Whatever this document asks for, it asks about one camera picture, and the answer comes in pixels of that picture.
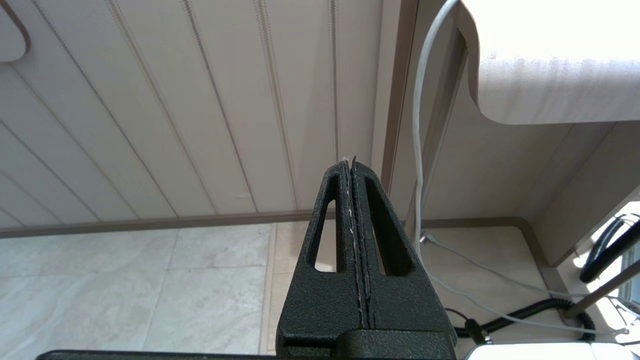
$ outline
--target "tile floor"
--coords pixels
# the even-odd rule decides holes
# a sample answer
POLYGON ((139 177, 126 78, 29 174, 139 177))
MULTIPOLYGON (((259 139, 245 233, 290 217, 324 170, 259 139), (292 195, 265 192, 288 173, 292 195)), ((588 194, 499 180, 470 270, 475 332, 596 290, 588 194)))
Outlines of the tile floor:
MULTIPOLYGON (((268 316, 262 323, 263 337, 266 337, 266 340, 261 343, 260 351, 262 354, 275 353, 275 330, 306 230, 307 224, 304 222, 276 225, 275 255, 273 256, 271 280, 269 280, 269 274, 267 275, 267 282, 271 281, 271 295, 267 294, 270 296, 267 300, 269 306, 265 308, 265 312, 268 311, 268 316)), ((465 252, 480 263, 490 265, 519 281, 544 287, 538 267, 529 252, 524 237, 516 227, 432 229, 430 232, 438 241, 465 252)), ((335 221, 327 220, 320 242, 319 264, 316 264, 319 270, 335 270, 334 239, 335 221)), ((498 311, 508 313, 545 298, 544 295, 524 290, 491 273, 479 270, 467 260, 434 245, 425 245, 422 254, 425 264, 434 275, 448 285, 469 293, 498 311)), ((481 323, 496 317, 464 297, 449 293, 437 284, 434 284, 434 287, 445 307, 461 311, 481 323)), ((463 320, 457 318, 456 315, 452 315, 451 320, 454 325, 463 326, 463 320)), ((542 312, 531 317, 530 320, 563 325, 555 311, 542 312)), ((492 338, 496 343, 571 341, 577 337, 576 333, 570 331, 557 331, 519 324, 492 333, 492 338)), ((473 347, 474 344, 470 339, 460 339, 456 347, 456 355, 462 358, 473 347)))
MULTIPOLYGON (((0 358, 31 360, 55 348, 274 354, 275 329, 306 222, 0 240, 0 358)), ((543 286, 514 227, 432 229, 475 260, 543 286)), ((335 271, 335 221, 318 262, 335 271)), ((425 245, 441 280, 509 312, 544 299, 425 245)), ((444 306, 479 322, 495 318, 435 284, 444 306)), ((462 320, 451 316, 454 325, 462 320)), ((562 324, 545 311, 531 320, 562 324)), ((570 341, 570 331, 512 325, 496 343, 570 341)), ((458 342, 462 358, 473 344, 458 342)))
POLYGON ((257 354, 270 234, 266 224, 2 239, 0 358, 257 354))

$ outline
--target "white wall panel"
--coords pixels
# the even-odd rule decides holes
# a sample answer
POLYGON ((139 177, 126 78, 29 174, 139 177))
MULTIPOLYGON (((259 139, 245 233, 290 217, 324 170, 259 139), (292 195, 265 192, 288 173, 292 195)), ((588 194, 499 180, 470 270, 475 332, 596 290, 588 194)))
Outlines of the white wall panel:
POLYGON ((64 224, 96 222, 91 211, 0 124, 0 171, 20 184, 64 224))
POLYGON ((339 157, 371 163, 381 0, 335 3, 339 157))
POLYGON ((266 4, 298 202, 310 209, 338 159, 330 9, 324 1, 266 4))
POLYGON ((6 212, 6 210, 0 209, 0 229, 20 226, 22 226, 22 224, 14 218, 13 215, 6 212))
POLYGON ((31 49, 12 63, 141 218, 174 217, 144 164, 30 1, 9 1, 31 49))
POLYGON ((46 163, 99 220, 137 216, 13 69, 0 63, 0 121, 46 163))
POLYGON ((178 216, 214 213, 133 48, 102 1, 39 1, 178 216))
POLYGON ((218 213, 252 213, 234 144, 186 10, 175 0, 117 1, 218 213))
POLYGON ((258 211, 295 209, 254 3, 191 5, 258 211))
POLYGON ((382 0, 8 0, 0 227, 311 209, 371 162, 382 0))
POLYGON ((27 226, 60 224, 60 221, 49 211, 2 173, 0 173, 0 208, 10 217, 27 226))

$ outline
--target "clamp jaw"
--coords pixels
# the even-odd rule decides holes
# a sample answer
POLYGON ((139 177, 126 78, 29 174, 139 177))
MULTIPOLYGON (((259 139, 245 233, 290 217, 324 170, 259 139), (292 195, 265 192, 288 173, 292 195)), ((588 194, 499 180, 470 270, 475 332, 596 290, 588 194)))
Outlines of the clamp jaw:
POLYGON ((376 174, 355 161, 351 168, 347 161, 330 167, 280 316, 276 354, 454 359, 456 342, 376 174), (314 265, 332 200, 337 271, 327 273, 314 265))

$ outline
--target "brown baseboard trim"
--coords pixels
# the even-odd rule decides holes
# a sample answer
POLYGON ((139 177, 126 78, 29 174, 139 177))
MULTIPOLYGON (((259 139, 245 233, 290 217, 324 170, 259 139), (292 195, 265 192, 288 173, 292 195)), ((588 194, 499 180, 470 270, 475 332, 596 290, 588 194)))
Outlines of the brown baseboard trim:
POLYGON ((461 218, 461 219, 439 219, 439 220, 423 220, 423 229, 437 229, 441 227, 495 227, 495 226, 514 226, 517 227, 524 240, 527 242, 529 251, 533 260, 536 262, 540 276, 545 282, 545 286, 549 290, 561 291, 567 293, 568 290, 564 285, 564 281, 560 277, 558 270, 549 266, 545 258, 538 238, 533 232, 531 224, 520 217, 499 217, 499 218, 461 218))
MULTIPOLYGON (((271 222, 309 221, 310 218, 311 210, 296 210, 258 214, 213 215, 208 217, 162 218, 121 222, 98 222, 90 224, 13 227, 9 229, 0 229, 0 238, 105 233, 108 231, 178 229, 182 227, 265 224, 271 222)), ((335 210, 327 210, 326 218, 334 219, 335 210)))

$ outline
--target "floor tile grout line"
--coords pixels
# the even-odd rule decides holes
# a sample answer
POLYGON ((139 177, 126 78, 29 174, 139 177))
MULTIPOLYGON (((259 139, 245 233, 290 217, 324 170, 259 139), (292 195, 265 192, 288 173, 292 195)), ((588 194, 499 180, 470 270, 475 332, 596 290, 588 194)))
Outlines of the floor tile grout line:
POLYGON ((40 275, 40 274, 35 274, 35 275, 0 275, 0 279, 11 279, 13 277, 27 278, 27 277, 66 276, 66 275, 69 275, 69 274, 61 274, 61 275, 40 275))
POLYGON ((271 314, 271 292, 273 290, 273 262, 275 260, 278 223, 271 223, 269 243, 267 244, 267 265, 264 269, 264 289, 262 290, 262 316, 260 317, 260 337, 258 353, 267 354, 269 338, 269 315, 271 314))
POLYGON ((284 272, 273 272, 273 275, 293 275, 294 270, 291 271, 284 271, 284 272))
POLYGON ((175 246, 178 244, 178 239, 180 238, 180 230, 175 233, 175 239, 173 241, 173 247, 171 248, 171 254, 169 255, 169 261, 166 264, 166 268, 163 270, 164 274, 162 277, 162 283, 160 284, 160 290, 158 291, 158 296, 156 298, 156 303, 154 304, 154 309, 151 311, 151 317, 149 319, 149 325, 147 326, 147 331, 145 333, 145 340, 142 341, 142 348, 140 350, 144 350, 147 346, 147 340, 149 339, 149 332, 151 331, 151 326, 154 324, 154 319, 156 318, 156 311, 158 310, 158 304, 160 303, 160 297, 162 296, 162 292, 164 290, 164 284, 166 282, 166 276, 169 272, 169 265, 171 264, 171 260, 173 259, 173 253, 175 252, 175 246))
POLYGON ((207 267, 193 267, 193 268, 168 268, 167 271, 183 271, 183 270, 220 270, 220 269, 242 269, 242 268, 266 268, 265 265, 237 265, 237 266, 207 266, 207 267))

